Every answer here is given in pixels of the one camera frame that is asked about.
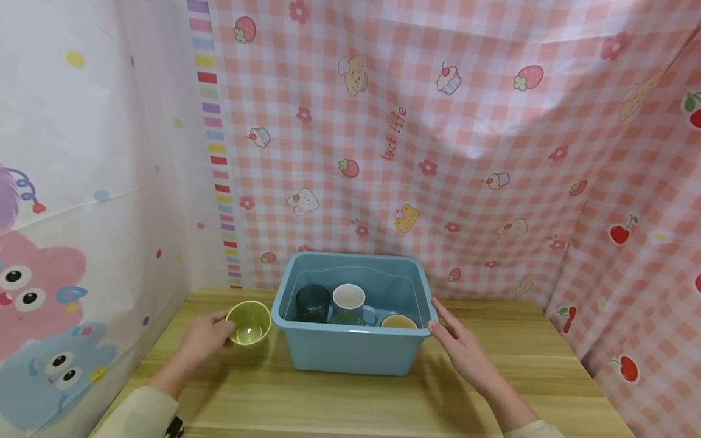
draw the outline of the yellow cup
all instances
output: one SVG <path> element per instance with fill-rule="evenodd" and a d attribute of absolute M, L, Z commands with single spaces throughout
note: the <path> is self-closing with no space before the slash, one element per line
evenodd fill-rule
<path fill-rule="evenodd" d="M 268 336 L 272 325 L 270 310 L 259 301 L 240 302 L 229 311 L 226 320 L 236 324 L 229 339 L 236 345 L 244 347 L 263 341 Z"/>
<path fill-rule="evenodd" d="M 416 323 L 407 316 L 394 314 L 389 315 L 380 323 L 380 327 L 393 329 L 418 329 Z"/>

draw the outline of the sleeve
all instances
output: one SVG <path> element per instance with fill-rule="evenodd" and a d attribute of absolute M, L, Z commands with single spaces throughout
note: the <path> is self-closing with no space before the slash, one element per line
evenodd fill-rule
<path fill-rule="evenodd" d="M 545 421 L 537 420 L 524 427 L 506 432 L 504 438 L 564 438 L 564 435 Z"/>
<path fill-rule="evenodd" d="M 142 386 L 117 406 L 93 438 L 164 437 L 176 410 L 177 401 L 169 394 Z"/>

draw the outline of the plastic storage box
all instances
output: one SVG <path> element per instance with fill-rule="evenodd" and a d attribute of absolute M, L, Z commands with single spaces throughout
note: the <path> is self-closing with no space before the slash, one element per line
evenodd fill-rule
<path fill-rule="evenodd" d="M 343 283 L 365 290 L 365 304 L 378 313 L 377 327 L 292 321 L 302 287 L 322 285 L 333 292 Z M 272 314 L 296 369 L 403 376 L 430 336 L 428 321 L 438 319 L 430 300 L 426 273 L 409 257 L 300 252 L 287 265 Z M 390 312 L 410 317 L 418 330 L 380 327 Z"/>

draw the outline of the wooden table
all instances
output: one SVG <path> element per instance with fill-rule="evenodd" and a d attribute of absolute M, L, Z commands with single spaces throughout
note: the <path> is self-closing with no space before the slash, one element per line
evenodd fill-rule
<path fill-rule="evenodd" d="M 173 318 L 112 410 L 171 357 L 195 315 L 273 292 L 200 289 Z M 444 300 L 483 342 L 504 376 L 566 437 L 631 437 L 594 381 L 533 304 Z M 261 350 L 225 350 L 180 397 L 185 437 L 499 437 L 489 406 L 433 338 L 405 377 L 297 371 L 273 326 Z"/>

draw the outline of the rainbow striped border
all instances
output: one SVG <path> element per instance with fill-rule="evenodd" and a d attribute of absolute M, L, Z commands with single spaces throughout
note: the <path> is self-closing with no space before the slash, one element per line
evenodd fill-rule
<path fill-rule="evenodd" d="M 198 88 L 202 98 L 202 112 L 207 133 L 207 151 L 215 179 L 215 193 L 219 208 L 219 220 L 224 241 L 226 270 L 229 272 L 229 287 L 240 289 L 241 267 L 238 260 L 236 226 L 233 220 L 234 204 L 231 199 L 229 160 L 224 146 L 224 123 L 222 106 L 219 104 L 217 85 L 217 58 L 212 35 L 210 7 L 206 0 L 186 0 L 192 31 L 192 48 L 195 50 Z"/>

